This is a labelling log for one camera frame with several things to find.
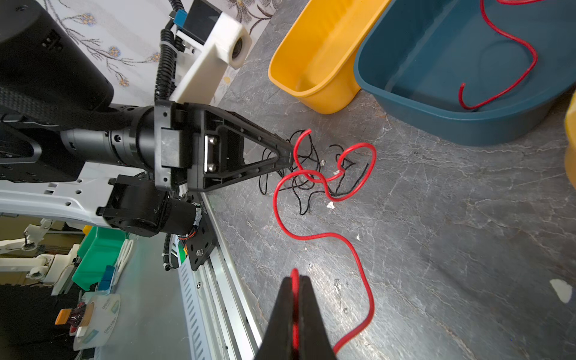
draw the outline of yellow bin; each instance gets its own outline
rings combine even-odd
[[[342,110],[360,86],[358,47],[391,0],[310,0],[276,50],[268,77],[323,114]]]
[[[568,135],[568,148],[566,149],[566,174],[572,185],[576,188],[576,93],[566,113],[566,135]]]

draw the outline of blue bin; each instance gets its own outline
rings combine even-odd
[[[532,62],[525,47],[484,22],[479,0],[394,0],[360,46],[358,84],[390,115],[454,143],[493,145],[525,134],[576,82],[576,1],[486,0],[486,12],[539,54],[534,70],[503,97],[477,111],[458,103],[463,82],[464,101],[476,105]]]

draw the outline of gray marble countertop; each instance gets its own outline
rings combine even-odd
[[[429,135],[362,91],[336,114],[315,113],[267,75],[305,5],[284,1],[220,106],[283,138],[311,128],[326,174],[335,170],[332,143],[370,142],[378,150],[366,185],[335,209],[318,194],[301,217],[292,194],[279,197],[294,233],[340,233],[364,263],[376,315],[338,357],[576,358],[576,295],[564,304],[550,284],[576,286],[576,191],[564,169],[569,96],[528,135],[491,147]],[[369,155],[350,159],[361,170]],[[278,180],[271,176],[269,191]],[[210,202],[264,329],[293,267],[312,279],[332,344],[364,319],[366,293],[343,243],[289,238],[256,179],[214,191]]]

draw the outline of green plastic bin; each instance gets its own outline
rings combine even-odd
[[[89,291],[92,284],[102,280],[106,266],[116,263],[125,239],[124,231],[93,227],[78,250],[82,262],[72,276],[72,281]]]

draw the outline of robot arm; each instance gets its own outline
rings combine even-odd
[[[24,238],[0,241],[0,254],[13,250],[32,251],[44,239],[53,220],[42,219],[40,226],[30,224],[24,230]],[[74,244],[67,255],[41,254],[36,257],[0,257],[0,271],[27,272],[28,279],[53,286],[52,295],[66,291],[65,283],[74,272],[74,263],[79,245]]]
[[[180,185],[209,191],[292,164],[287,141],[206,105],[226,68],[240,67],[248,54],[244,27],[203,0],[173,16],[163,33],[173,21],[200,54],[194,59],[176,41],[162,41],[161,54],[178,51],[178,66],[161,59],[158,72],[180,83],[170,100],[158,96],[157,86],[153,107],[135,107],[111,105],[111,84],[36,1],[0,2],[3,211],[141,236],[184,235],[195,206],[171,196]],[[247,164],[245,139],[275,156]],[[146,176],[134,176],[142,169]]]

